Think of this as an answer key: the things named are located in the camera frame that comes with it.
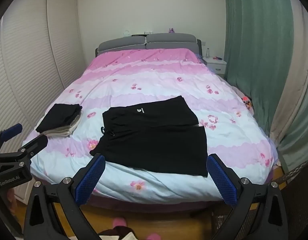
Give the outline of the black pants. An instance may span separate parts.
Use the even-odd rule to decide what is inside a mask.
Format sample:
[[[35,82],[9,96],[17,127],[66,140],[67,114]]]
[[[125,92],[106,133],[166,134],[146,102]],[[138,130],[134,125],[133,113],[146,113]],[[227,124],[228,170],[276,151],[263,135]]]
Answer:
[[[111,107],[102,117],[102,137],[91,155],[150,172],[207,177],[205,129],[182,96]]]

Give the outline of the folded beige garment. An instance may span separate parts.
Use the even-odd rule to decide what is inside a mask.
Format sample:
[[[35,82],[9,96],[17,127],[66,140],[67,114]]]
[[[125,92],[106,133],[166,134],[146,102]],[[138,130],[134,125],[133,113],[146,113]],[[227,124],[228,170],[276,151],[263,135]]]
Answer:
[[[80,124],[82,119],[82,114],[83,110],[80,111],[80,113],[75,117],[75,119],[70,125],[55,129],[50,129],[42,132],[42,134],[46,135],[47,137],[70,137]]]

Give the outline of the folded black garment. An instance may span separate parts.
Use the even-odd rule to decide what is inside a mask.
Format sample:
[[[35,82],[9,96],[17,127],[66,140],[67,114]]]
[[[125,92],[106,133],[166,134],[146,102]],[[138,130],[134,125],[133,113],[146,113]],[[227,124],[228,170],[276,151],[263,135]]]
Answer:
[[[43,133],[59,128],[70,128],[79,120],[82,106],[79,104],[54,104],[42,121],[38,124],[36,131]]]

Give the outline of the pink slipper left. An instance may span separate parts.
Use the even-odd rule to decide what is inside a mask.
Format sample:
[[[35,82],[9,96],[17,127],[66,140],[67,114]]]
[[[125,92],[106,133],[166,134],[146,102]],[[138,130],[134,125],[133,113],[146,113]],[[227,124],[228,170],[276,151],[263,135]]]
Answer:
[[[127,227],[127,222],[124,218],[117,217],[113,220],[113,230],[119,236],[126,235],[129,232],[129,228]]]

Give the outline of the pink slipper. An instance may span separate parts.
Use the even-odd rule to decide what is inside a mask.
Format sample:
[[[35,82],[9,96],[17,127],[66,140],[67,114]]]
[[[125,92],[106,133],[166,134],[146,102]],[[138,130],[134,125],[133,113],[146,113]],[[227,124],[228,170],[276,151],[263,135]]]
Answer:
[[[129,232],[129,228],[127,227],[127,222],[124,218],[117,217],[113,220],[113,230],[119,236],[126,235]]]
[[[146,237],[146,240],[161,240],[161,236],[157,233],[152,233]]]

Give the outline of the colourful toy beside bed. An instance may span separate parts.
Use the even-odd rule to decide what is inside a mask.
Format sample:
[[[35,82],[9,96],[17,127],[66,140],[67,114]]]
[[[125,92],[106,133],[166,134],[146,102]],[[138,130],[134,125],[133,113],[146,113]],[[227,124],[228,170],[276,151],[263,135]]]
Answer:
[[[253,110],[252,102],[247,96],[243,96],[241,99],[248,110]]]

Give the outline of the pink slipper right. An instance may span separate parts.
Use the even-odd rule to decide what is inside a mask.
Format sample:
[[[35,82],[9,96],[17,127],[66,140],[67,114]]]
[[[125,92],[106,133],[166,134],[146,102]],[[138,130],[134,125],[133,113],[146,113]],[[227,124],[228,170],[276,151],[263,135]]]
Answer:
[[[157,233],[152,233],[146,237],[146,240],[161,240],[161,236]]]

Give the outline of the white louvered wardrobe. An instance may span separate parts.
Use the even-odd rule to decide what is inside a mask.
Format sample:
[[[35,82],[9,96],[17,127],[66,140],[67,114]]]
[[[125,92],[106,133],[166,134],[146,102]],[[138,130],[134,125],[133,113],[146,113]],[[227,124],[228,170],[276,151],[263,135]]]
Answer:
[[[0,20],[0,131],[23,131],[1,152],[18,150],[85,68],[77,0],[14,0]]]

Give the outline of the pink floral duvet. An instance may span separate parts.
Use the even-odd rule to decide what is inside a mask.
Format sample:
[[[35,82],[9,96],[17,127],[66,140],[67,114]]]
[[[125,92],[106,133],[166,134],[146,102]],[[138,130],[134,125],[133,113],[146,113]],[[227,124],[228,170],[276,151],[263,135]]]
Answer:
[[[49,105],[80,104],[83,115],[70,137],[51,137],[31,159],[31,172],[51,184],[73,176],[92,158],[110,107],[183,96],[205,128],[208,153],[240,177],[264,184],[277,152],[239,96],[189,49],[113,51],[95,58],[83,75]],[[221,199],[210,176],[164,174],[106,163],[94,195],[138,204],[179,204]]]

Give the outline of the white nightstand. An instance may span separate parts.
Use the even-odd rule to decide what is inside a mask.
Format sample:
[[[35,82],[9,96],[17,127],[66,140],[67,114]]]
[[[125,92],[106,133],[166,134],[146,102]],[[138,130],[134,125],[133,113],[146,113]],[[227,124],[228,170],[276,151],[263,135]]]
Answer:
[[[226,67],[227,67],[227,63],[224,60],[218,60],[218,59],[214,59],[212,57],[203,58],[204,63],[206,64],[206,66],[215,74],[217,74],[218,76],[224,78],[225,77],[225,72],[226,72]]]

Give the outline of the clear plastic bottle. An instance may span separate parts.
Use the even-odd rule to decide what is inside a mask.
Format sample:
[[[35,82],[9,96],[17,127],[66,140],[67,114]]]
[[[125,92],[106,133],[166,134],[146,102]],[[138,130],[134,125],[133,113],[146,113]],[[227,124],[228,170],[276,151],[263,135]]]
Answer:
[[[209,48],[206,49],[206,58],[210,58],[210,49]]]

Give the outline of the beige sheer curtain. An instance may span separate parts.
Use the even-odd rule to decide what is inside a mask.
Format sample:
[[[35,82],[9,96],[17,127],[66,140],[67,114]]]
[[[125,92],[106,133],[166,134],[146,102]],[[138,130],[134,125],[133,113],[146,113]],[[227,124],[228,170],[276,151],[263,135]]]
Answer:
[[[270,138],[279,145],[296,117],[308,87],[308,12],[300,0],[290,0],[294,40],[291,64],[272,121]]]

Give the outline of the green curtain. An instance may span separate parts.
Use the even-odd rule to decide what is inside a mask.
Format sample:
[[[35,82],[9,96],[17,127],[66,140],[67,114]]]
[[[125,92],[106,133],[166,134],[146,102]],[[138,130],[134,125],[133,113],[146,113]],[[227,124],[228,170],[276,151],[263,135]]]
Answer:
[[[308,0],[300,0],[308,12]],[[270,137],[289,72],[294,26],[290,0],[226,0],[226,79],[252,101]],[[284,171],[308,160],[308,87],[291,126],[276,146]]]

